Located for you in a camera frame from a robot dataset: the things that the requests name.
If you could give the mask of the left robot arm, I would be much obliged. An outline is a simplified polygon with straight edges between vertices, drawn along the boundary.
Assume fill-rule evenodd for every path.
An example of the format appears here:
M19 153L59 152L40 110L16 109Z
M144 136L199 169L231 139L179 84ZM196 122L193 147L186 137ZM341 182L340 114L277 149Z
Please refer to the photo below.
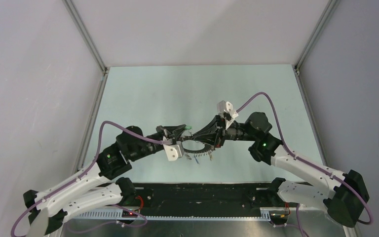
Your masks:
M99 140L90 164L46 191L29 190L23 194L30 236L48 235L95 208L132 205L137 198L136 189L129 178L123 177L131 170L131 162L162 151L169 161L175 161L185 153L181 138L187 129L185 124L160 125L148 136L137 126L125 128L111 121L104 121L101 126L105 125L117 127L122 133L103 150Z

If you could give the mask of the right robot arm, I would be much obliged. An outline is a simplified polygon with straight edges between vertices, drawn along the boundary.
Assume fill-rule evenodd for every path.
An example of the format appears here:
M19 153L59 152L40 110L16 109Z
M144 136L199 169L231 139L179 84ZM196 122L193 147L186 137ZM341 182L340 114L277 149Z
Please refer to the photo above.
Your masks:
M188 138L204 145L200 150L185 149L188 154L207 154L229 141L252 141L248 148L257 162L284 169L307 182L300 186L283 178L272 182L267 200L273 206L284 202L309 204L318 208L337 223L353 228L370 199L364 179L360 173L348 173L318 165L289 150L279 138L270 134L272 125L265 113L253 112L244 123L228 123L220 115L200 131Z

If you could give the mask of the large metal key ring disc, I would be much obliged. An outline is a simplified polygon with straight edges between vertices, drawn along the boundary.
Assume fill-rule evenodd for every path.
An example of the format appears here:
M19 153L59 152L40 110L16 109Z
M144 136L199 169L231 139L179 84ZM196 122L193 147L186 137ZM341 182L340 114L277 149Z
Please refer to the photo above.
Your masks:
M184 147L184 158L187 160L194 160L196 163L200 163L201 158L207 158L213 160L213 152L215 148L212 145L195 141L190 139L189 136L184 136L180 139Z

